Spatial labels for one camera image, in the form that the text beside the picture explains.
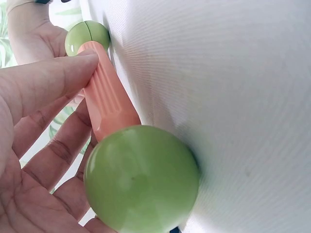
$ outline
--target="finger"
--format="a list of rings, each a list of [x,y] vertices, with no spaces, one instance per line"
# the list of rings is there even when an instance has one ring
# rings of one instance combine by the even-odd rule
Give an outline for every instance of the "finger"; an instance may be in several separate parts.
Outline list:
[[[60,57],[1,70],[0,96],[10,109],[14,125],[22,117],[83,88],[97,64],[98,56],[89,50],[81,56]]]
[[[80,221],[81,218],[89,210],[90,206],[86,198],[85,187],[83,183],[84,168],[86,162],[94,149],[97,141],[92,134],[91,142],[89,143],[86,152],[83,156],[82,162],[74,177],[63,183],[53,195],[62,203],[76,220]]]
[[[90,233],[117,233],[98,218],[92,218],[84,226]]]
[[[50,143],[23,168],[43,187],[52,190],[75,160],[91,133],[86,102],[83,101]]]
[[[63,96],[41,110],[22,118],[15,125],[12,149],[19,159],[27,152],[54,117],[73,97],[74,95]]]

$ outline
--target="ridged grip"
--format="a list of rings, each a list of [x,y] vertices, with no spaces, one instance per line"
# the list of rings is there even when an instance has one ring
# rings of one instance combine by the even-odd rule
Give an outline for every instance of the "ridged grip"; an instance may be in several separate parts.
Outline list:
[[[92,128],[96,139],[101,141],[111,133],[141,122],[103,46],[88,41],[78,52],[87,49],[93,49],[99,57],[84,94]]]

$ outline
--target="green ball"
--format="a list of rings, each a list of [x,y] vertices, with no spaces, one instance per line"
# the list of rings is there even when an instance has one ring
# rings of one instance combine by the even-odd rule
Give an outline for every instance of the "green ball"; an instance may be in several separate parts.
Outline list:
[[[116,132],[93,150],[84,182],[90,206],[119,233],[166,233],[195,203],[199,170],[174,135],[151,126]]]
[[[108,30],[95,21],[84,21],[75,25],[65,39],[65,49],[68,56],[75,56],[81,45],[87,41],[97,41],[107,51],[110,44]]]

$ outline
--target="knuckle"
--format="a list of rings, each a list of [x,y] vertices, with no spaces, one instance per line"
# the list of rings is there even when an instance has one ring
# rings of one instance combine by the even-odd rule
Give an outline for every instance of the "knuckle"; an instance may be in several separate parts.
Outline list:
[[[69,147],[65,143],[57,139],[52,139],[52,141],[48,144],[48,147],[66,164],[71,165],[73,156]]]

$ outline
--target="white fabric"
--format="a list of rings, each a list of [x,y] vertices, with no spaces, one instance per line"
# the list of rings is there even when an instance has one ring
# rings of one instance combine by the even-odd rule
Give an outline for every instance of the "white fabric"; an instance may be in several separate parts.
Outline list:
[[[142,121],[200,163],[184,232],[311,232],[311,1],[89,4]]]

